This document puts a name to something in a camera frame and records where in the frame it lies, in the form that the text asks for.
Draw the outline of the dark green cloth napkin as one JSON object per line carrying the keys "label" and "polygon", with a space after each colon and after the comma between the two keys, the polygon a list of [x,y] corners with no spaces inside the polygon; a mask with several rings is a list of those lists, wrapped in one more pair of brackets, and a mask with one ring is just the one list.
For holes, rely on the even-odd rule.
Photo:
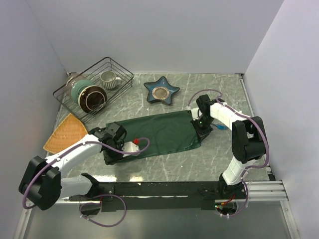
{"label": "dark green cloth napkin", "polygon": [[199,148],[201,143],[191,121],[192,115],[188,111],[117,121],[127,131],[125,142],[141,137],[150,140],[146,151],[137,156],[127,156],[122,162]]}

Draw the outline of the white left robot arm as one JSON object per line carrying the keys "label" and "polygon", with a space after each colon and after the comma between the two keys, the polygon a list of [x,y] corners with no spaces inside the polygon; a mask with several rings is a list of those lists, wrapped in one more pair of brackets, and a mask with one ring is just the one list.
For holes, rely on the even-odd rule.
{"label": "white left robot arm", "polygon": [[105,155],[106,164],[131,155],[125,142],[126,136],[126,129],[113,122],[105,128],[90,130],[78,142],[57,154],[32,158],[18,187],[23,208],[47,210],[57,200],[76,195],[94,200],[101,191],[96,178],[87,173],[73,178],[66,176],[78,164],[101,152]]}

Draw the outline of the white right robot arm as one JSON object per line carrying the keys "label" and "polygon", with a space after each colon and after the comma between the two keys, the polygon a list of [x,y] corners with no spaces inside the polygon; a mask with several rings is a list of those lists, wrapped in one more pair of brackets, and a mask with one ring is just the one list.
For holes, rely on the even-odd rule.
{"label": "white right robot arm", "polygon": [[236,191],[235,185],[244,178],[246,171],[269,152],[268,142],[260,117],[250,117],[230,107],[220,98],[210,99],[208,95],[196,99],[196,108],[187,106],[192,115],[192,125],[198,141],[202,142],[212,132],[211,124],[216,119],[231,130],[233,158],[222,173],[223,183],[218,186],[222,198],[230,198]]}

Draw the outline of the blue metal fork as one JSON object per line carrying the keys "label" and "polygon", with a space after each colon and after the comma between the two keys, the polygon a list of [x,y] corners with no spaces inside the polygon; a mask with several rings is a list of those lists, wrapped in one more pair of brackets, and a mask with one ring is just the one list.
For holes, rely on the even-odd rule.
{"label": "blue metal fork", "polygon": [[224,125],[221,125],[221,124],[214,124],[214,123],[212,123],[212,125],[213,125],[214,127],[216,127],[217,129],[219,129],[219,130],[227,130],[227,129],[228,129],[227,126],[224,126]]}

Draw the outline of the dark brown ceramic bowl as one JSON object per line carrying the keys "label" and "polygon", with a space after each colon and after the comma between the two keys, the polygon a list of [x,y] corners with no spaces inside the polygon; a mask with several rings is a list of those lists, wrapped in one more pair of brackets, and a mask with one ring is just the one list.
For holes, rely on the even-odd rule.
{"label": "dark brown ceramic bowl", "polygon": [[78,97],[78,105],[86,113],[91,113],[106,102],[105,90],[95,85],[82,89]]}

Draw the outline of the orange woven fan-shaped mat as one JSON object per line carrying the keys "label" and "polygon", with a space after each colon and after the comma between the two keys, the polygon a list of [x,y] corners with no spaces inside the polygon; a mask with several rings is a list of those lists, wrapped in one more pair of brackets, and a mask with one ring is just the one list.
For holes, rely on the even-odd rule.
{"label": "orange woven fan-shaped mat", "polygon": [[74,115],[69,114],[54,130],[43,149],[56,154],[81,140],[88,131]]}

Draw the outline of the blue star-shaped ceramic dish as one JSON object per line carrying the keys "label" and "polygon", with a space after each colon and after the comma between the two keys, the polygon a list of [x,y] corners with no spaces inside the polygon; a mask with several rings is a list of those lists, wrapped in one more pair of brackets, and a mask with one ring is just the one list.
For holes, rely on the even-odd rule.
{"label": "blue star-shaped ceramic dish", "polygon": [[161,76],[157,81],[145,82],[144,86],[148,90],[147,102],[161,102],[171,105],[172,96],[180,90],[180,87],[172,86],[165,76]]}

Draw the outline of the striped grey ceramic mug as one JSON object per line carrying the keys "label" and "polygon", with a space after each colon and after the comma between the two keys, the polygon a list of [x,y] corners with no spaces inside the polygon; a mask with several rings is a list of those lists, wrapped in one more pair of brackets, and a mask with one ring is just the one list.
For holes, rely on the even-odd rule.
{"label": "striped grey ceramic mug", "polygon": [[122,79],[113,71],[105,71],[100,75],[100,83],[107,90],[113,90],[122,83]]}

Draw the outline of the green ceramic bowl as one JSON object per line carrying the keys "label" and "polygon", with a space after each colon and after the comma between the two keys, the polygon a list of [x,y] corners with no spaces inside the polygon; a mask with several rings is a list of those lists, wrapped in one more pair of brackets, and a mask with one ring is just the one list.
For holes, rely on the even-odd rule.
{"label": "green ceramic bowl", "polygon": [[71,99],[73,102],[78,103],[78,97],[80,93],[89,86],[93,86],[94,83],[88,79],[82,79],[76,81],[71,88]]}

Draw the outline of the clear glass jar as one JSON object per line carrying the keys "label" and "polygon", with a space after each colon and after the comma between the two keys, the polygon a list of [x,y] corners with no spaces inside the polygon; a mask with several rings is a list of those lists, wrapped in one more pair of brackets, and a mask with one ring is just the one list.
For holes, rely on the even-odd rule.
{"label": "clear glass jar", "polygon": [[66,83],[64,86],[64,91],[68,97],[71,97],[71,91],[73,86],[79,81],[83,79],[82,75],[78,73],[70,73],[68,78],[66,79]]}

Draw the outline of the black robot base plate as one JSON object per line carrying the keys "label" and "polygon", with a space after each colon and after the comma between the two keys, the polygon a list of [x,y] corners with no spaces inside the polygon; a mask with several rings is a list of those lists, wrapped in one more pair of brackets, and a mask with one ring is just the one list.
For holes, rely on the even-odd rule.
{"label": "black robot base plate", "polygon": [[101,203],[102,212],[123,210],[214,210],[216,200],[245,199],[242,183],[224,186],[217,181],[195,182],[102,182],[88,196],[75,195],[71,202]]}

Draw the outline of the aluminium frame rail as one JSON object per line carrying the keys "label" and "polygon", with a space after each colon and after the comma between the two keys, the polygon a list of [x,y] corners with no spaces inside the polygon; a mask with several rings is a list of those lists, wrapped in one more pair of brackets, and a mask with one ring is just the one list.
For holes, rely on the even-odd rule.
{"label": "aluminium frame rail", "polygon": [[288,195],[282,181],[247,182],[250,201],[287,201]]}

